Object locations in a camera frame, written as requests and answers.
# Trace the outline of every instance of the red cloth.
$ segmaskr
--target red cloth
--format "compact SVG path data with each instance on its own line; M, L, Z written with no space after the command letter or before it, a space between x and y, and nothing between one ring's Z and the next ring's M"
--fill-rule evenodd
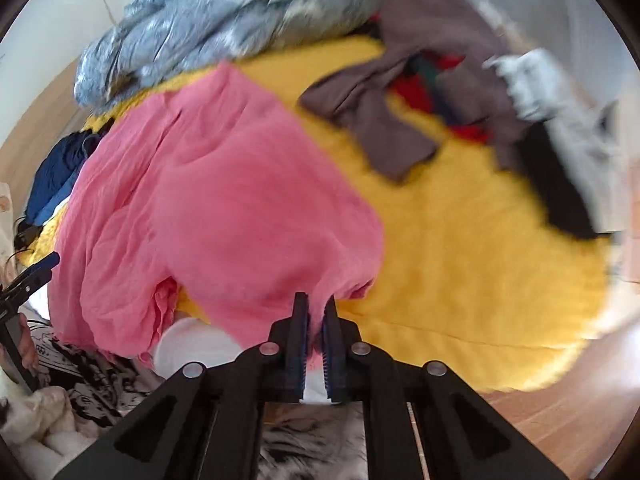
M433 57L430 56L430 59L433 59L441 70L447 70L448 68L457 66L462 62L464 57L453 55L434 55ZM404 102L414 110L433 114L433 103L418 75L399 75L391 85L389 85L389 88L402 97ZM449 126L449 130L451 130L457 137L470 140L471 142L480 142L481 144L485 144L489 140L488 133L482 128L482 126L477 124L470 124L467 126Z
M421 110L428 114L433 110L429 94L420 84L420 77L417 75L400 75L391 83L390 88L414 110Z
M49 285L63 342L143 359L178 283L244 348L309 294L361 297L382 263L377 215L275 96L229 64L148 97L82 167Z

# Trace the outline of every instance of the black clamp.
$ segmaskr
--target black clamp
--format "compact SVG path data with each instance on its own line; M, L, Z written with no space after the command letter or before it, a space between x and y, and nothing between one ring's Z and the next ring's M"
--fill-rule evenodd
M265 402L303 398L308 299L268 341L222 366L189 363L56 480L250 480L256 475ZM364 406L370 480L566 480L524 436L443 363L416 367L363 342L338 317L322 323L325 386L333 402ZM408 406L414 414L415 427Z
M38 389L38 378L22 366L18 344L22 327L18 308L41 286L51 281L52 269L60 263L58 253L51 253L24 270L5 289L0 285L0 344L5 350L5 371L12 380L29 392Z

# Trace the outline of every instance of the yellow blanket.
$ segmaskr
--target yellow blanket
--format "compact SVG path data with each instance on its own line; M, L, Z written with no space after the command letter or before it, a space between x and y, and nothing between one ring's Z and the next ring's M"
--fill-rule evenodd
M490 148L450 137L438 120L399 100L390 100L396 113L446 140L435 160L401 186L373 173L345 131L296 106L321 76L380 51L371 40L349 38L238 64L296 113L382 218L382 272L364 300L339 303L340 315L395 359L418 365L440 359L478 390L545 386L577 358L600 312L606 244L548 227L526 181L497 171ZM204 73L142 91L87 125L97 128L150 92L178 89ZM178 303L204 319L185 291Z

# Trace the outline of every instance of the clothing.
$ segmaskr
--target clothing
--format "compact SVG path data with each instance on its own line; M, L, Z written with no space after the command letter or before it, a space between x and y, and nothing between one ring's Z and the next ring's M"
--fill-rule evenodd
M376 0L133 0L78 63L82 106L111 107L184 71L346 34Z
M463 124L482 123L503 168L519 169L513 143L527 123L511 107L503 81L482 68L492 56L508 53L504 41L467 0L380 0L380 31L386 52L311 85L300 104L347 128L372 168L401 180L409 169L436 152L438 143L403 124L386 108L385 88L424 50L465 56L437 77L444 99Z
M62 219L65 216L66 204L69 201L69 197L65 198L53 212L53 216L47 220L42 226L42 232L33 243L29 245L29 250L23 253L18 253L16 258L25 267L29 267L36 262L39 262L47 254L54 250L55 237L58 232L58 228L62 224Z
M566 76L543 48L522 56L492 57L483 66L494 68L495 73L507 82L507 94L513 100L518 117L523 120L550 119L566 100Z
M530 182L545 203L548 222L578 239L597 236L584 200L554 150L545 123L535 123L516 144Z
M242 348L307 292L313 337L332 294L369 288L383 233L276 97L223 63L118 121L82 169L55 247L60 339L147 359L178 283Z
M366 480L362 404L278 407L265 424L259 480Z
M149 390L127 362L108 364L60 343L44 323L30 319L28 325L41 389L29 397L22 390L10 396L0 435L30 478L51 480Z
M152 351L154 372L168 379L185 364L199 362L207 368L234 361L243 348L231 336L199 319L177 320L160 337ZM328 404L324 372L315 366L306 371L303 402Z
M108 133L112 125L113 121L105 123L95 134L90 128L74 132L56 143L36 171L25 218L18 227L19 233L29 226L43 225L56 206L71 194L80 168L95 149L95 143Z
M593 333L606 291L609 243L575 240L550 227L526 179L495 171L491 149L453 138L441 121L414 112L398 96L388 98L393 113L447 141L440 156L412 171L401 187L373 173L343 130L297 106L299 95L322 75L382 52L376 41L342 38L238 62L296 115L382 220L385 258L376 283L362 300L337 301L338 312L396 360L418 366L441 360L476 390L546 387L573 365L588 343L585 333ZM142 91L87 126L122 118L150 96L177 91L210 72L182 74ZM177 308L187 302L192 311L200 308L189 296L182 288ZM195 317L212 322L201 308Z
M80 419L110 428L148 395L148 385L126 360L109 363L96 352L59 341L44 323L30 319L28 325L38 351L40 387L62 387Z
M12 400L0 436L33 480L51 480L98 437L97 426L76 424L66 391L58 386Z
M378 17L373 16L352 34L380 40ZM484 144L489 137L482 126L463 125L449 107L436 83L437 75L441 71L458 66L464 59L464 56L436 56L433 52L416 54L407 62L404 71L391 82L389 88L402 96L411 108L440 116L457 137Z
M552 149L580 194L593 231L622 230L623 216L614 200L620 173L617 140L602 128L600 118L578 101L558 62L539 48L520 57L491 59L486 67L495 68L507 81L519 117L546 121Z

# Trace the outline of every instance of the metal screw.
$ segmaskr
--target metal screw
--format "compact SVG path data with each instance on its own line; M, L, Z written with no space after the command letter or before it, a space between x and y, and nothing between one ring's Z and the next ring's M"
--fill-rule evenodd
M278 343L267 341L266 343L262 343L260 345L260 353L262 355L276 355L279 351L280 347L278 346Z
M427 363L427 373L429 375L435 375L436 377L442 377L447 373L447 366L440 361L430 361Z
M371 346L359 341L351 345L351 351L356 355L369 355L369 352L371 352Z
M188 363L184 365L182 369L182 374L188 379L195 379L196 377L200 377L204 371L204 366L200 363Z

